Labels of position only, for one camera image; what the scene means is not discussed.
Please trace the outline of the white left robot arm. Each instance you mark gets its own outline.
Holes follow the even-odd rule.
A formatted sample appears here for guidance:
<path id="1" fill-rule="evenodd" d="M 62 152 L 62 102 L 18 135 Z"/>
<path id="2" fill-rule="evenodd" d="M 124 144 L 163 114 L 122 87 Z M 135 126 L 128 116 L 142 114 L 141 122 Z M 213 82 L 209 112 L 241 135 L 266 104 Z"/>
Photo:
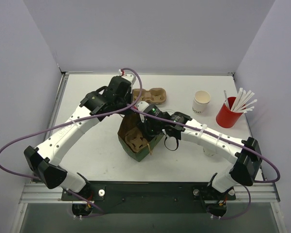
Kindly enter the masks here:
<path id="1" fill-rule="evenodd" d="M 90 188 L 78 173 L 63 168 L 61 161 L 71 147 L 92 127 L 100 123 L 105 113 L 120 110 L 132 102 L 132 86 L 135 75 L 112 77 L 108 86 L 92 91 L 80 101 L 66 126 L 36 147 L 24 150 L 27 163 L 33 173 L 49 188 L 58 186 L 72 190 L 80 200 L 89 196 Z"/>

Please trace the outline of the green paper bag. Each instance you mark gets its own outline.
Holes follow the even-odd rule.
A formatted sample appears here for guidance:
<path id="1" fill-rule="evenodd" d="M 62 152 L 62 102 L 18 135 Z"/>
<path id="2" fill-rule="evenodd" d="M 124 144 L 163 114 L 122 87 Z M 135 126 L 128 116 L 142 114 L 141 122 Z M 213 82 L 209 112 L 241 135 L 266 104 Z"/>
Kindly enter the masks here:
<path id="1" fill-rule="evenodd" d="M 155 146 L 161 141 L 162 135 L 147 137 L 139 128 L 141 123 L 137 113 L 126 115 L 122 118 L 117 132 L 118 140 L 128 156 L 142 161 L 149 154 L 152 155 Z"/>

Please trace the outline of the single brown cup carrier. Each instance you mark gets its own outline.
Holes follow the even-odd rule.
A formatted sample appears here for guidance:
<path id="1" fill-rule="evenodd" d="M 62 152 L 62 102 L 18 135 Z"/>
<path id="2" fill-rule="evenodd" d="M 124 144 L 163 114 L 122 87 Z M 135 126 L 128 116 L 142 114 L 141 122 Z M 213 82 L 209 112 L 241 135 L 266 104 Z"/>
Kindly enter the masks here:
<path id="1" fill-rule="evenodd" d="M 146 139 L 137 127 L 129 130 L 125 134 L 125 142 L 135 153 L 139 152 L 147 145 Z"/>

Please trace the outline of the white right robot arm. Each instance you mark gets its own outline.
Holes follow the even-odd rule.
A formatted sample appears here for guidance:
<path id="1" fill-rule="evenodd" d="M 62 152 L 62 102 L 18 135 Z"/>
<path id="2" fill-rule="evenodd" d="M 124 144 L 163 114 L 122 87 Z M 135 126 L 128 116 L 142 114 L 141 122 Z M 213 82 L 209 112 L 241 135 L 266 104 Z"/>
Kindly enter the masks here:
<path id="1" fill-rule="evenodd" d="M 146 134 L 163 134 L 177 141 L 183 140 L 202 146 L 204 152 L 219 155 L 230 164 L 215 173 L 208 185 L 219 193 L 224 193 L 237 184 L 252 186 L 262 160 L 255 155 L 260 152 L 258 143 L 222 134 L 201 124 L 182 112 L 172 114 L 161 111 L 156 105 L 141 101 L 135 105 Z"/>

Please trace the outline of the white paper cup with text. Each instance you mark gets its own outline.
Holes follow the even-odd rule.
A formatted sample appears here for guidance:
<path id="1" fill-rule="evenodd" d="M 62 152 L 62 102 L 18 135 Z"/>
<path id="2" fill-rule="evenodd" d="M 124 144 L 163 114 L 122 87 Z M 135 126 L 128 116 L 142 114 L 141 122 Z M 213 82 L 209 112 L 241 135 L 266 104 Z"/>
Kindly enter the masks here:
<path id="1" fill-rule="evenodd" d="M 209 149 L 209 148 L 206 148 L 206 147 L 203 148 L 203 152 L 208 157 L 213 157 L 216 154 L 216 150 L 215 149 Z"/>

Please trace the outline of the translucent plastic lid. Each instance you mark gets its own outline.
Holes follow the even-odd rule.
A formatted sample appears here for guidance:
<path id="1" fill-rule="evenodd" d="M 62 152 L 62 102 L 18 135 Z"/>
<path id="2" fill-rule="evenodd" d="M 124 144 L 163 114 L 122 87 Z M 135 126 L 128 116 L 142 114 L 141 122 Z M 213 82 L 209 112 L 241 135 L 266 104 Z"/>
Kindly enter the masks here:
<path id="1" fill-rule="evenodd" d="M 171 109 L 165 109 L 164 112 L 167 112 L 168 114 L 172 115 L 174 114 L 174 110 L 171 110 Z"/>

